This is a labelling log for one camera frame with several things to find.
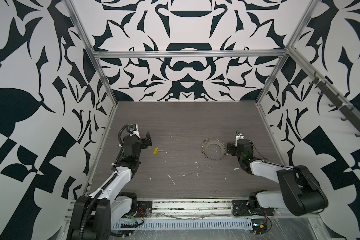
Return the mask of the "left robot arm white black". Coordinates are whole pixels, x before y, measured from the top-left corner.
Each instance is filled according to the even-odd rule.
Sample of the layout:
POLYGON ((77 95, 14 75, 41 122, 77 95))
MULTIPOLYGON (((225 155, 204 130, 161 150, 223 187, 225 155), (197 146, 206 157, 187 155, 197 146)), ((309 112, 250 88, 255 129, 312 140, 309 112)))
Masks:
POLYGON ((143 149, 152 146, 149 133, 140 137, 138 125, 126 124, 118 134, 120 152, 112 164, 110 177, 89 196, 79 197, 73 208, 68 240, 107 240, 110 237, 126 238, 144 221, 133 225, 122 224, 123 231, 114 232, 113 224, 125 215, 138 211, 136 194, 123 192, 123 187, 136 174, 143 149))

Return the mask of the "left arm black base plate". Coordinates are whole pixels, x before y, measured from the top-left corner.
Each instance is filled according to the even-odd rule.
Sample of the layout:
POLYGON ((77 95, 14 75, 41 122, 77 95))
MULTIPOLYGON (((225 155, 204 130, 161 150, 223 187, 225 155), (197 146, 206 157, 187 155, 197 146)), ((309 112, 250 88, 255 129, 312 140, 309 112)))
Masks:
POLYGON ((131 210, 126 214, 126 216, 136 216, 136 217, 147 217, 151 215, 153 209, 152 201, 137 201, 132 202, 131 210))

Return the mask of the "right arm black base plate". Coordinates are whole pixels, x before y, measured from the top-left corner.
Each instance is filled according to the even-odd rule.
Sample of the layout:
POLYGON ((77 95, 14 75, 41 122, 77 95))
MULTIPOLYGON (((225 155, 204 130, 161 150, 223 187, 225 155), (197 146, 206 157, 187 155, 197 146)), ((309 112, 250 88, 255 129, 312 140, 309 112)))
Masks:
POLYGON ((234 217, 273 216, 275 211, 274 208, 260 207, 253 200, 233 200, 232 205, 234 217))

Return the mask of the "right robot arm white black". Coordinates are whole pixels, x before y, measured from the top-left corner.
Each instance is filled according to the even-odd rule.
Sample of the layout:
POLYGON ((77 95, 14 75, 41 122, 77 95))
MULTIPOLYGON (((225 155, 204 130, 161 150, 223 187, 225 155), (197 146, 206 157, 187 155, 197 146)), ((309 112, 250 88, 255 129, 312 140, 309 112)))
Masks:
POLYGON ((319 182, 309 169, 274 164, 254 156, 254 144, 247 139, 227 143, 227 153, 236 156, 241 169, 253 176, 263 177, 280 186, 279 191, 251 193, 248 210, 285 209, 295 216, 320 213, 329 206, 319 182))

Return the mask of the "metal disc with key rings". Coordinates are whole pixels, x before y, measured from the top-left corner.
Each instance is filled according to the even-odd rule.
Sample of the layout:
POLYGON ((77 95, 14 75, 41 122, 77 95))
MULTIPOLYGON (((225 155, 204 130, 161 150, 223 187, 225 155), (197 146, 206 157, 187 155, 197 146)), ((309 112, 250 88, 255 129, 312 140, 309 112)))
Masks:
POLYGON ((219 139, 205 139, 202 144, 202 153, 209 160, 223 161, 228 151, 219 139))

